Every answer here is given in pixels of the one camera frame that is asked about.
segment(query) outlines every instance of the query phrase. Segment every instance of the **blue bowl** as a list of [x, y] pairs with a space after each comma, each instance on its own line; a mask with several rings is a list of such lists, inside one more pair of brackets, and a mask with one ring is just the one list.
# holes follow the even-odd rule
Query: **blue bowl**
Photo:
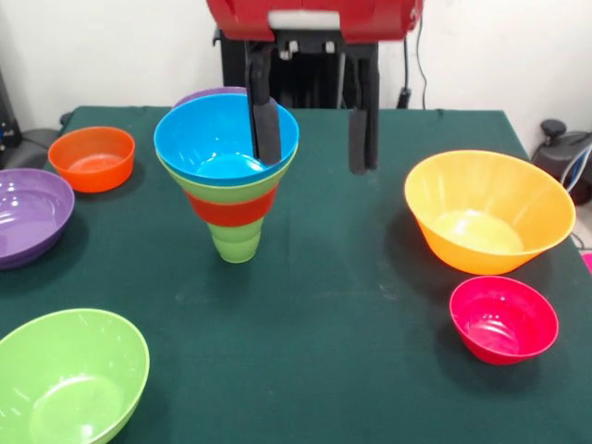
[[158, 124], [154, 145], [175, 173], [204, 185], [237, 186], [265, 179], [285, 166], [298, 146], [293, 115], [277, 106], [281, 161], [267, 166], [253, 157], [248, 99], [208, 95], [172, 109]]

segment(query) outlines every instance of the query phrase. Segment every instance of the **table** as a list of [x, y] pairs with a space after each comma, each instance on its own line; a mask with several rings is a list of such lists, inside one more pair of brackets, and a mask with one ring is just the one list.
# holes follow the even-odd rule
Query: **table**
[[591, 281], [569, 240], [511, 276], [548, 296], [556, 345], [511, 367], [478, 362], [448, 299], [466, 275], [426, 247], [402, 185], [430, 154], [524, 156], [500, 112], [384, 111], [376, 173], [347, 168], [347, 113], [295, 112], [301, 149], [255, 258], [219, 259], [154, 155], [165, 108], [82, 107], [66, 131], [136, 139], [121, 188], [77, 196], [64, 238], [0, 275], [0, 334], [97, 307], [142, 331], [151, 374], [118, 444], [589, 443]]

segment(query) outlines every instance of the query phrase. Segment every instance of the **dark orange bowl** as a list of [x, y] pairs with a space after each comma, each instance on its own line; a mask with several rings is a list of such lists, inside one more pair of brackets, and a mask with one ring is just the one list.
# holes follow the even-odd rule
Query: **dark orange bowl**
[[136, 143], [124, 130], [90, 127], [60, 137], [49, 149], [49, 163], [81, 192], [112, 190], [130, 176]]
[[214, 203], [198, 199], [188, 192], [185, 192], [185, 195], [195, 214], [208, 224], [219, 227], [242, 227], [252, 224], [269, 213], [277, 190], [278, 185], [256, 199], [240, 203]]

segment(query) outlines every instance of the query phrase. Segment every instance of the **purple bowl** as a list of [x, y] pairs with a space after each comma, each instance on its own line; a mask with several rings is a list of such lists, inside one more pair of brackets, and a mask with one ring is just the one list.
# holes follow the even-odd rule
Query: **purple bowl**
[[34, 261], [53, 247], [74, 209], [74, 191], [41, 169], [0, 171], [0, 270]]
[[183, 104], [186, 104], [187, 102], [190, 102], [193, 99], [199, 99], [200, 97], [205, 97], [206, 95], [214, 95], [214, 94], [246, 94], [247, 93], [247, 89], [243, 88], [241, 86], [219, 86], [217, 88], [210, 88], [209, 90], [202, 90], [202, 91], [198, 91], [198, 92], [194, 92], [191, 95], [188, 95], [187, 97], [182, 98], [181, 100], [179, 100], [175, 106], [173, 106], [173, 108], [176, 108], [177, 106], [181, 106]]

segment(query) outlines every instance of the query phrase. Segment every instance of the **red bowl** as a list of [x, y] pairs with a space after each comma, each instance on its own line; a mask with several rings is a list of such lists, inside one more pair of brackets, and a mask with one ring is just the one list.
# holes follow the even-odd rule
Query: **red bowl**
[[464, 281], [450, 298], [452, 322], [481, 361], [516, 364], [545, 352], [559, 336], [559, 319], [535, 289], [507, 277]]
[[266, 194], [240, 203], [214, 203], [199, 199], [188, 192], [191, 207], [197, 216], [219, 227], [242, 227], [264, 217], [274, 204], [278, 185]]
[[90, 127], [60, 137], [47, 155], [74, 190], [103, 192], [131, 176], [135, 149], [136, 142], [123, 129]]

